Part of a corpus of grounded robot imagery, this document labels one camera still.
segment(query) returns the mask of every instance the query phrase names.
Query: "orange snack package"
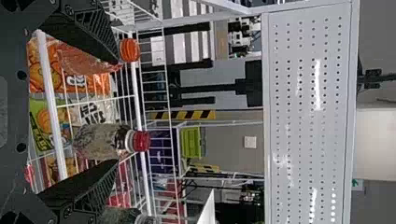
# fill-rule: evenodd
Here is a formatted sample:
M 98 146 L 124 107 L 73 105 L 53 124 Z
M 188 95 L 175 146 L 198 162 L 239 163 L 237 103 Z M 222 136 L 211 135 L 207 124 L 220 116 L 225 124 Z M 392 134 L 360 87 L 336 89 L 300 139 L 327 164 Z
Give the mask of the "orange snack package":
M 62 68 L 58 58 L 58 47 L 61 41 L 52 37 L 47 38 L 49 63 L 51 66 L 52 83 L 55 92 L 77 92 L 79 93 L 97 93 L 99 95 L 110 94 L 110 74 L 95 74 L 82 76 L 81 74 L 68 74 Z M 38 52 L 37 39 L 32 38 L 27 44 L 28 66 L 30 70 L 30 92 L 43 92 L 44 80 L 40 66 L 40 56 Z

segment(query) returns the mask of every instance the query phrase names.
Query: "display rack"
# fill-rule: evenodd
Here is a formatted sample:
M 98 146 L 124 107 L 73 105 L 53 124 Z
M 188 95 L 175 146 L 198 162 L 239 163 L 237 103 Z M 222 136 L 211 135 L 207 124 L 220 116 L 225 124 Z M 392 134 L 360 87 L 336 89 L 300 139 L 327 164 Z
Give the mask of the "display rack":
M 66 108 L 70 118 L 74 107 L 80 111 L 83 106 L 101 105 L 106 122 L 129 124 L 150 132 L 149 153 L 133 154 L 121 161 L 112 195 L 115 197 L 110 197 L 109 204 L 141 208 L 160 217 L 162 223 L 188 223 L 185 192 L 179 194 L 183 191 L 180 186 L 184 174 L 177 169 L 181 161 L 180 151 L 175 150 L 180 149 L 175 123 L 171 118 L 148 119 L 152 112 L 171 114 L 163 27 L 261 15 L 265 223 L 347 224 L 359 1 L 312 0 L 253 8 L 226 0 L 198 2 L 223 11 L 161 21 L 131 1 L 103 1 L 112 18 L 115 37 L 137 39 L 140 61 L 126 63 L 117 74 L 93 75 L 98 80 L 111 80 L 111 94 L 101 94 L 104 90 L 96 88 L 94 92 L 78 91 L 77 85 L 73 92 L 55 94 L 53 88 L 46 86 L 49 107 L 54 105 L 49 109 L 52 114 L 57 114 L 57 108 Z M 49 63 L 46 59 L 41 61 L 42 65 Z M 77 78 L 87 81 L 86 77 Z M 50 71 L 44 71 L 44 79 L 52 83 Z M 60 105 L 56 98 L 65 103 Z M 51 116 L 52 127 L 59 126 L 54 125 L 59 123 L 55 118 Z M 90 109 L 87 118 L 95 122 Z M 85 119 L 79 113 L 79 122 L 86 122 Z M 176 127 L 194 125 L 203 124 L 181 122 Z M 60 161 L 65 156 L 73 158 L 78 171 L 97 163 L 81 163 L 70 147 L 63 147 L 59 127 L 54 133 L 55 149 L 43 154 L 37 154 L 32 147 L 29 150 L 28 165 L 34 171 L 28 174 L 35 192 L 48 187 L 40 163 L 46 158 L 58 159 L 61 179 L 67 177 L 66 161 Z

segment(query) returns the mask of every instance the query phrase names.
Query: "plastic bottle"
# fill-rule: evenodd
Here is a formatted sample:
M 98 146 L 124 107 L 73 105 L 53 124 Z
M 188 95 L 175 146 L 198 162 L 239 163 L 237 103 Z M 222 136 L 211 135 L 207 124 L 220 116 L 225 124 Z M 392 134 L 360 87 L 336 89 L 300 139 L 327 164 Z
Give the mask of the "plastic bottle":
M 122 154 L 148 149 L 149 133 L 136 132 L 128 125 L 84 125 L 73 139 L 73 150 L 87 160 L 118 159 Z

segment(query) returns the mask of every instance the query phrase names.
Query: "product package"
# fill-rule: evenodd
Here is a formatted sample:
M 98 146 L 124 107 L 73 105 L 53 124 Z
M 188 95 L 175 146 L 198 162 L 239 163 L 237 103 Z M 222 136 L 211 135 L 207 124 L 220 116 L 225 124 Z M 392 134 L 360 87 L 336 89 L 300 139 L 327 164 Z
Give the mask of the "product package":
M 47 101 L 30 99 L 30 123 L 32 125 L 32 135 L 35 139 L 35 149 L 37 155 L 43 155 L 45 151 L 54 149 L 53 136 L 50 127 L 50 112 L 47 109 Z M 57 100 L 57 105 L 64 104 L 64 101 Z M 66 108 L 58 108 L 58 119 L 61 127 L 62 142 L 64 147 L 71 145 L 70 125 Z
M 82 98 L 80 102 L 87 102 L 80 106 L 69 106 L 71 122 L 73 126 L 82 126 L 84 124 L 100 124 L 100 123 L 115 123 L 120 120 L 120 114 L 115 109 L 115 103 L 103 101 L 97 103 L 100 97 Z M 77 103 L 77 100 L 72 100 L 71 103 Z
M 67 175 L 69 177 L 76 175 L 78 173 L 78 165 L 76 164 L 75 158 L 72 156 L 66 157 L 65 162 L 67 168 Z M 59 182 L 58 163 L 54 156 L 47 156 L 45 158 L 41 158 L 40 166 L 45 188 L 49 188 L 50 186 Z
M 110 94 L 109 73 L 92 74 L 83 76 L 82 74 L 70 73 L 71 70 L 64 70 L 62 77 L 61 61 L 58 56 L 58 48 L 63 42 L 54 38 L 47 38 L 49 63 L 52 74 L 52 84 L 55 92 L 79 92 L 95 93 L 98 95 Z M 37 39 L 32 38 L 27 44 L 28 65 L 30 71 L 30 92 L 43 92 L 44 80 L 40 66 L 40 55 L 38 52 Z
M 93 57 L 80 49 L 76 49 L 65 43 L 61 43 L 57 48 L 58 58 L 61 62 L 62 68 L 68 74 L 102 74 L 117 72 L 122 68 L 123 64 L 116 65 L 102 62 L 100 59 Z

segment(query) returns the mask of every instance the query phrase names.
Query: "label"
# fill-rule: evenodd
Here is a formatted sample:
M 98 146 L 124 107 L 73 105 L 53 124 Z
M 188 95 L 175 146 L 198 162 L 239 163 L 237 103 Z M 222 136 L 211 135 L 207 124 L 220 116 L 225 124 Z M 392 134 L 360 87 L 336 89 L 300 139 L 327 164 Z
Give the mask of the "label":
M 362 180 L 362 179 L 352 179 L 352 190 L 364 191 L 364 180 Z

